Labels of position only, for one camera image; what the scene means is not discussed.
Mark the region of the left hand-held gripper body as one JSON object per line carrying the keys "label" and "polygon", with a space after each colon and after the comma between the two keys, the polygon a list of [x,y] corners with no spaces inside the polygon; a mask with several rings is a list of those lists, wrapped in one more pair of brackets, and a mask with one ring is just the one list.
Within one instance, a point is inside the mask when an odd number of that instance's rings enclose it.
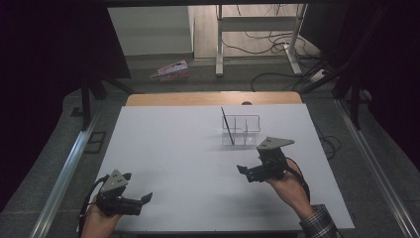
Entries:
{"label": "left hand-held gripper body", "polygon": [[105,215],[139,215],[141,213],[143,204],[140,200],[123,196],[128,180],[125,180],[118,170],[114,170],[99,181],[102,185],[96,195],[96,204]]}

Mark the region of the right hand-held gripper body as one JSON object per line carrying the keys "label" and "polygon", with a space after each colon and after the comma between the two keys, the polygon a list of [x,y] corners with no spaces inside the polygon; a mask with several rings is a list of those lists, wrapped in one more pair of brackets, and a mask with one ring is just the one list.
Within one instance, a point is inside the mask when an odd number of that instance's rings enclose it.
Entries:
{"label": "right hand-held gripper body", "polygon": [[259,180],[282,179],[288,167],[282,147],[292,145],[293,140],[266,137],[258,146],[262,166],[258,171]]}

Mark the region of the clear plastic pen organizer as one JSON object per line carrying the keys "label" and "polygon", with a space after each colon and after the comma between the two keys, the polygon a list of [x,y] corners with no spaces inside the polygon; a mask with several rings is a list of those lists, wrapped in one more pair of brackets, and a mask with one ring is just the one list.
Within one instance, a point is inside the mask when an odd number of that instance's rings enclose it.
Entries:
{"label": "clear plastic pen organizer", "polygon": [[222,144],[225,146],[253,146],[261,130],[259,115],[226,115],[235,141],[231,144],[226,124],[222,117]]}

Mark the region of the black pen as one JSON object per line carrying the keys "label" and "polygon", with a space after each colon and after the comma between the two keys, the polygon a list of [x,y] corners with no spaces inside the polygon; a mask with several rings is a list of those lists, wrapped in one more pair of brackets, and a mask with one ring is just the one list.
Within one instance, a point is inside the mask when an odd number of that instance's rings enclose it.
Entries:
{"label": "black pen", "polygon": [[230,138],[231,144],[232,144],[232,145],[235,145],[235,141],[234,141],[234,139],[233,139],[233,136],[232,136],[232,133],[231,133],[231,130],[230,130],[230,126],[229,126],[229,123],[228,123],[228,120],[227,120],[227,116],[226,116],[226,113],[225,113],[225,110],[224,110],[224,108],[223,108],[223,107],[221,107],[221,111],[222,111],[222,114],[223,114],[223,119],[224,119],[224,122],[225,122],[225,124],[226,124],[226,129],[227,129],[227,131],[228,131],[228,134],[229,134],[229,138]]}

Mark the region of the person's left hand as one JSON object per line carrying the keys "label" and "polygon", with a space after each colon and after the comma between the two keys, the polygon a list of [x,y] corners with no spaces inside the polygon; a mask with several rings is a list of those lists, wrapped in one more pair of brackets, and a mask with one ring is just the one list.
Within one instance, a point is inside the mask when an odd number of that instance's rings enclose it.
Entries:
{"label": "person's left hand", "polygon": [[105,215],[97,206],[96,198],[93,198],[82,218],[84,224],[80,238],[110,238],[122,215]]}

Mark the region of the person's right hand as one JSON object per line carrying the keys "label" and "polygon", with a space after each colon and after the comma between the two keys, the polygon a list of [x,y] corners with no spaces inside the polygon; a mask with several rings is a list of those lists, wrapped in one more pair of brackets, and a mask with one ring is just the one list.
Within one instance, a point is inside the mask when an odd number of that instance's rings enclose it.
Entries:
{"label": "person's right hand", "polygon": [[307,219],[315,213],[303,186],[291,172],[286,172],[282,179],[269,178],[266,182],[272,186],[280,199],[289,205],[301,220]]}

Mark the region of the wooden table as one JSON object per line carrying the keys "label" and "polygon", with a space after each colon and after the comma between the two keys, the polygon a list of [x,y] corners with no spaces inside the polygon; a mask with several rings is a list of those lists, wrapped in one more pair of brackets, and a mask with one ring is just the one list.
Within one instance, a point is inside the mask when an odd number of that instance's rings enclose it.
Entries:
{"label": "wooden table", "polygon": [[127,106],[199,106],[199,105],[267,105],[300,104],[296,92],[173,92],[132,94]]}

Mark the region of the black metal stand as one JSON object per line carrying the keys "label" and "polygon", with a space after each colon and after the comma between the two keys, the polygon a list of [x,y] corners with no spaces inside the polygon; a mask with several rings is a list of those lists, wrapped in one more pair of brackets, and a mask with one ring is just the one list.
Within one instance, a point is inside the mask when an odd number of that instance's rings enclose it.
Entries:
{"label": "black metal stand", "polygon": [[81,116],[83,118],[83,123],[81,127],[82,131],[86,131],[92,121],[90,95],[93,95],[96,99],[99,100],[104,100],[107,96],[107,92],[103,85],[103,82],[107,82],[113,85],[114,87],[121,89],[128,95],[136,93],[135,89],[125,85],[124,83],[114,78],[109,78],[107,76],[104,76],[102,79],[100,79],[98,76],[91,78],[82,77],[80,79],[81,107],[75,108],[73,110],[76,116]]}
{"label": "black metal stand", "polygon": [[312,92],[321,85],[338,78],[335,87],[332,90],[334,98],[344,98],[348,91],[351,91],[350,99],[350,120],[357,130],[361,129],[359,122],[359,112],[361,100],[361,79],[357,72],[355,64],[351,61],[344,63],[342,66],[333,69],[331,72],[322,76],[316,82],[304,87],[300,90],[301,94]]}

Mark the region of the white power strip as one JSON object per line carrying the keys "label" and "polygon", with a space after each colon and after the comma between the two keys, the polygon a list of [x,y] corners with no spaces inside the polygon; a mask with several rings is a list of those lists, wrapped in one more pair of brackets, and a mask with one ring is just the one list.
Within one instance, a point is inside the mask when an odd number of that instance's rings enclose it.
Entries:
{"label": "white power strip", "polygon": [[325,76],[326,74],[327,74],[327,71],[325,69],[320,69],[310,78],[310,81],[316,82],[319,79],[321,79],[323,76]]}

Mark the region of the pink packet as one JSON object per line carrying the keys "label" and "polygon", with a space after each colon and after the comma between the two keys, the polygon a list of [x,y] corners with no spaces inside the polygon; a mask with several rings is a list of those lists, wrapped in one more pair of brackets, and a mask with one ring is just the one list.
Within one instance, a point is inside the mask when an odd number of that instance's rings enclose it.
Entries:
{"label": "pink packet", "polygon": [[190,70],[185,60],[181,60],[159,68],[150,76],[150,80],[173,81],[190,76]]}

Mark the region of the black curtain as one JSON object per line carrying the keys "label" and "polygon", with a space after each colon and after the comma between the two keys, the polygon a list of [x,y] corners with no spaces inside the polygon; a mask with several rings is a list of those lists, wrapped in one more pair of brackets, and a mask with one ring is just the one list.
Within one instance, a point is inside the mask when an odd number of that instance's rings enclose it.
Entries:
{"label": "black curtain", "polygon": [[300,35],[333,68],[364,48],[333,89],[366,90],[368,109],[420,170],[420,0],[330,0],[311,3]]}
{"label": "black curtain", "polygon": [[130,75],[100,0],[0,0],[0,212],[84,79]]}

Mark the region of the white cabinet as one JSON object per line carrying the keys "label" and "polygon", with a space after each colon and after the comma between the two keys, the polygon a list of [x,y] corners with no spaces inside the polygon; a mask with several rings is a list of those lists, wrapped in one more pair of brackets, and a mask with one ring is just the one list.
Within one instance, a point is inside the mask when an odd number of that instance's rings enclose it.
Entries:
{"label": "white cabinet", "polygon": [[193,52],[187,6],[109,8],[125,56]]}

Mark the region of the black rectangular floor frame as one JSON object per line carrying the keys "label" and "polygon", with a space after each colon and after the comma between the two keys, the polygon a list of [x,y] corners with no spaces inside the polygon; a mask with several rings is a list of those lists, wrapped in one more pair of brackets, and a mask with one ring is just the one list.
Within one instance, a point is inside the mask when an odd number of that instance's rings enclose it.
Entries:
{"label": "black rectangular floor frame", "polygon": [[85,154],[99,154],[106,139],[106,131],[93,132],[84,149]]}

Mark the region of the aluminium rail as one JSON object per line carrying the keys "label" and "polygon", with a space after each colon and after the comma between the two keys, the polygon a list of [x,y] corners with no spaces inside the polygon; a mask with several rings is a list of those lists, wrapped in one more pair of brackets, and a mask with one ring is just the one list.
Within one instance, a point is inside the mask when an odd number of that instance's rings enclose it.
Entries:
{"label": "aluminium rail", "polygon": [[349,109],[341,100],[334,99],[334,103],[340,111],[340,115],[342,116],[356,145],[362,153],[362,157],[364,158],[368,169],[372,173],[372,177],[374,178],[379,190],[381,191],[382,196],[385,199],[404,237],[420,238],[420,230],[414,224],[414,220],[409,214],[402,199],[396,193],[389,179],[385,175],[363,132],[358,129],[352,122]]}
{"label": "aluminium rail", "polygon": [[99,112],[95,112],[90,122],[79,132],[29,238],[47,237],[98,117]]}

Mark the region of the white metal desk frame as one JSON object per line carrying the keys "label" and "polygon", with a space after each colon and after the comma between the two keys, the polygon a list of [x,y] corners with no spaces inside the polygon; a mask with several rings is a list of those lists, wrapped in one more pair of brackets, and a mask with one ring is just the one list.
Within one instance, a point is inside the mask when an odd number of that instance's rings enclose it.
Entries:
{"label": "white metal desk frame", "polygon": [[224,17],[223,6],[216,7],[217,19],[217,53],[215,73],[224,74],[223,34],[225,32],[291,32],[291,39],[283,47],[291,69],[295,75],[302,73],[295,55],[295,44],[304,19],[306,4],[298,4],[294,16],[261,16],[261,17]]}

